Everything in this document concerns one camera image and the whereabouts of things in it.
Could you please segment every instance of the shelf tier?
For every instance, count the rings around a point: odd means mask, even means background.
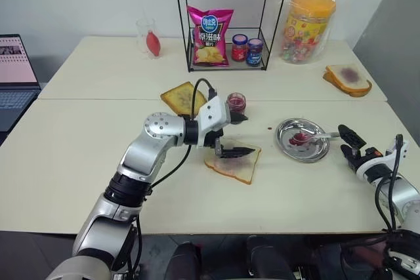
[[[194,56],[194,43],[192,42],[192,31],[188,32],[188,71],[228,71],[228,70],[266,70],[266,65],[268,64],[269,58],[269,47],[266,42],[263,32],[260,28],[228,28],[226,31],[226,56],[228,57],[229,66],[212,66],[212,65],[194,65],[193,56]],[[261,63],[259,66],[254,67],[248,65],[245,61],[236,62],[232,59],[232,36],[235,34],[245,34],[248,36],[248,39],[259,38],[263,41],[264,45],[261,52]]]

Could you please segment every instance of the laptop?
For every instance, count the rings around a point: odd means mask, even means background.
[[[20,35],[0,35],[0,132],[10,131],[40,92]]]

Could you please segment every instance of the white table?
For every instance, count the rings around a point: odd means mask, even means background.
[[[44,99],[159,100],[161,93],[185,81],[206,77],[221,96],[242,92],[248,100],[385,101],[386,96],[344,41],[330,41],[317,61],[284,62],[275,52],[267,71],[188,73],[181,39],[161,39],[162,56],[142,59],[134,37],[86,37],[44,88]],[[363,98],[352,98],[322,79],[331,64],[356,64],[373,83]]]
[[[0,230],[77,233],[145,117],[169,111],[154,100],[37,100],[0,147]],[[142,213],[144,233],[335,233],[379,231],[373,188],[347,167],[339,146],[317,163],[286,157],[278,123],[313,120],[327,131],[344,123],[384,152],[396,133],[411,142],[400,172],[420,187],[420,150],[385,102],[248,102],[250,120],[225,136],[262,148],[248,186],[221,176],[192,150],[155,188]],[[164,175],[184,155],[174,148]]]

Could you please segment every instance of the blue jar lid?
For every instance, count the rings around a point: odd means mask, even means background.
[[[244,34],[235,34],[232,38],[233,44],[245,45],[248,42],[248,37]]]
[[[260,40],[260,39],[257,39],[257,38],[255,38],[255,39],[250,39],[249,41],[248,41],[248,47],[250,48],[250,49],[260,49],[260,48],[262,48],[263,47],[263,41],[262,40]]]

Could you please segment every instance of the metal plate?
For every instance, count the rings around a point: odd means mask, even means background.
[[[307,135],[324,133],[324,130],[317,124],[307,119],[290,118],[286,119],[276,129],[276,140],[283,152],[305,163],[317,162],[329,150],[328,139],[311,139],[307,143],[296,146],[289,143],[295,134],[303,132]]]

